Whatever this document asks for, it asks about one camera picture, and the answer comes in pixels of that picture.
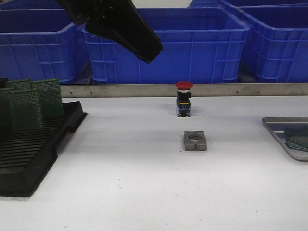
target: black plastic tray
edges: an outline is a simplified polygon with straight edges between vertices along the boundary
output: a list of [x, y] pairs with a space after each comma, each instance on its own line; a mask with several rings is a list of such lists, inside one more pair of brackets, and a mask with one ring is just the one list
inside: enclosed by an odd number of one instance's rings
[[63, 103], [64, 116], [44, 119], [45, 128], [25, 132], [0, 130], [0, 196], [29, 197], [58, 157], [56, 146], [75, 132], [87, 113], [80, 102]]

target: stainless steel tray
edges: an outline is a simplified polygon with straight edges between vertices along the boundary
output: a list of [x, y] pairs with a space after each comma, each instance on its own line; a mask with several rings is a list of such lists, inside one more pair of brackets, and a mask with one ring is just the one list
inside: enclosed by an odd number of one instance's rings
[[302, 126], [308, 126], [308, 118], [279, 118], [267, 117], [262, 119], [266, 129], [273, 135], [278, 143], [287, 151], [295, 160], [308, 161], [308, 152], [290, 149], [285, 145], [285, 128], [299, 129]]

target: gray bracket with hole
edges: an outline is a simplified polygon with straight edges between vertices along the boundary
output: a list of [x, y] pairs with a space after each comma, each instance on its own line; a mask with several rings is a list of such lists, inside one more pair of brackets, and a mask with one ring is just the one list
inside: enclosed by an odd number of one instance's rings
[[202, 131], [184, 132], [185, 151], [206, 151], [206, 138]]

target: blue storage bin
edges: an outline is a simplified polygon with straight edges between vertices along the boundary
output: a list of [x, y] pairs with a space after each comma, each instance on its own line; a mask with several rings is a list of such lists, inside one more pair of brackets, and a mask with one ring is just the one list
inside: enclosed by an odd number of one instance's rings
[[55, 0], [11, 0], [0, 4], [0, 10], [62, 9]]
[[1, 10], [0, 77], [70, 84], [89, 62], [80, 26], [65, 10]]
[[218, 7], [218, 0], [192, 0], [188, 7]]
[[154, 84], [236, 82], [247, 31], [219, 8], [139, 9], [164, 50], [151, 63], [121, 45], [83, 29], [95, 83]]
[[221, 6], [237, 16], [237, 7], [308, 6], [308, 0], [219, 0]]
[[252, 28], [242, 62], [260, 82], [308, 82], [308, 7], [239, 9]]

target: white table surface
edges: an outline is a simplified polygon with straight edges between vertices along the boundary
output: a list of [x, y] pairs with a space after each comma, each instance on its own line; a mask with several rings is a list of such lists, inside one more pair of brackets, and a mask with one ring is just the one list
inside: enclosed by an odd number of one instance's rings
[[[1, 230], [307, 230], [308, 163], [261, 119], [308, 116], [308, 97], [193, 97], [190, 118], [175, 98], [77, 100], [89, 115], [32, 197], [0, 198]], [[207, 151], [184, 151], [194, 130]]]

